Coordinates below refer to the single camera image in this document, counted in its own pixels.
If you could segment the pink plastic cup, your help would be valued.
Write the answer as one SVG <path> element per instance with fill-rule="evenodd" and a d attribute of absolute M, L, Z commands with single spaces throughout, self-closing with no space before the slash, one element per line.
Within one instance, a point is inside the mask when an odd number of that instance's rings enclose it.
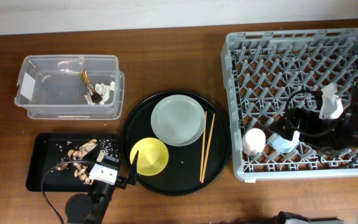
<path fill-rule="evenodd" d="M 254 156 L 264 150 L 265 142 L 266 135 L 261 129 L 249 129 L 242 138 L 243 152 L 249 156 Z"/>

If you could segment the white tissue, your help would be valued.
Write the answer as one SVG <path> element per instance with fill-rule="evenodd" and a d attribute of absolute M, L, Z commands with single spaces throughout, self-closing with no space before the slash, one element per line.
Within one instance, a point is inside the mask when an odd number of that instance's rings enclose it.
<path fill-rule="evenodd" d="M 99 102 L 99 104 L 103 105 L 105 102 L 107 102 L 110 99 L 110 96 L 113 96 L 113 93 L 110 93 L 111 91 L 115 90 L 115 82 L 111 82 L 109 85 L 105 84 L 96 84 L 95 91 L 96 93 L 100 94 L 102 99 Z M 95 105 L 95 103 L 91 99 L 92 91 L 89 90 L 89 93 L 85 95 L 85 100 L 89 105 Z"/>

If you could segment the blue plastic cup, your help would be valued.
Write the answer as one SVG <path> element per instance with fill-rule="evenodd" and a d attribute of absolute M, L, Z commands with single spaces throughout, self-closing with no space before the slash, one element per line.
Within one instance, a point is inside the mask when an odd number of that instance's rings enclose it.
<path fill-rule="evenodd" d="M 298 131 L 295 131 L 293 133 L 292 140 L 287 140 L 278 135 L 271 143 L 272 147 L 283 154 L 292 152 L 297 145 L 299 144 L 300 140 L 300 133 Z"/>

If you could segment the yellow bowl with food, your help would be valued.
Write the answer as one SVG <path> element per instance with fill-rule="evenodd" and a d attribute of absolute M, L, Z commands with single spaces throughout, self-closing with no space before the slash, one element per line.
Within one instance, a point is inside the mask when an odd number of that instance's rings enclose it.
<path fill-rule="evenodd" d="M 167 146 L 157 138 L 143 138 L 137 141 L 130 152 L 130 162 L 133 164 L 136 153 L 137 172 L 140 175 L 157 175 L 168 164 L 169 153 Z"/>

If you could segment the gold snack wrapper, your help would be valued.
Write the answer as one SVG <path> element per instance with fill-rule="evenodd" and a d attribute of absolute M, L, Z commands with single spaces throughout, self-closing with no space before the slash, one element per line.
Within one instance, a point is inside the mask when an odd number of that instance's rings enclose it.
<path fill-rule="evenodd" d="M 82 70 L 80 72 L 80 76 L 81 76 L 81 79 L 82 79 L 83 83 L 85 84 L 85 86 L 88 89 L 88 92 L 89 92 L 90 97 L 91 97 L 91 101 L 93 103 L 99 104 L 101 102 L 101 100 L 103 99 L 103 97 L 93 88 L 93 86 L 90 83 L 90 80 L 89 80 L 89 78 L 87 76 L 86 70 Z"/>

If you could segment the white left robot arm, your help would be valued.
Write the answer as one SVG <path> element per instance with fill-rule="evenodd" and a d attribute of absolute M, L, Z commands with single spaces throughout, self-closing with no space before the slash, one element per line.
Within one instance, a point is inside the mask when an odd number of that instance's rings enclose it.
<path fill-rule="evenodd" d="M 90 152 L 82 153 L 82 159 L 90 162 L 88 178 L 91 186 L 87 194 L 75 194 L 65 205 L 68 223 L 101 223 L 116 188 L 125 189 L 128 184 L 135 185 L 139 178 L 135 154 L 134 163 L 128 177 L 121 177 L 120 159 L 110 152 L 102 152 L 102 144 Z"/>

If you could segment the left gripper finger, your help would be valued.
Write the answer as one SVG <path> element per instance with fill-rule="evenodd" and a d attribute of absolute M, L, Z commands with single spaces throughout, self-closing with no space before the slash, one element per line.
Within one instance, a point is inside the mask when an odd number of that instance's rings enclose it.
<path fill-rule="evenodd" d="M 130 185 L 135 185 L 137 183 L 137 179 L 139 177 L 139 173 L 137 171 L 137 161 L 139 157 L 139 151 L 135 153 L 134 159 L 132 161 L 131 168 L 129 169 L 129 176 L 127 179 L 127 183 Z"/>
<path fill-rule="evenodd" d="M 90 150 L 90 152 L 88 152 L 85 155 L 85 161 L 88 162 L 97 162 L 97 159 L 99 157 L 99 153 L 100 151 L 103 149 L 103 142 L 99 142 L 99 144 L 93 148 L 92 150 Z"/>

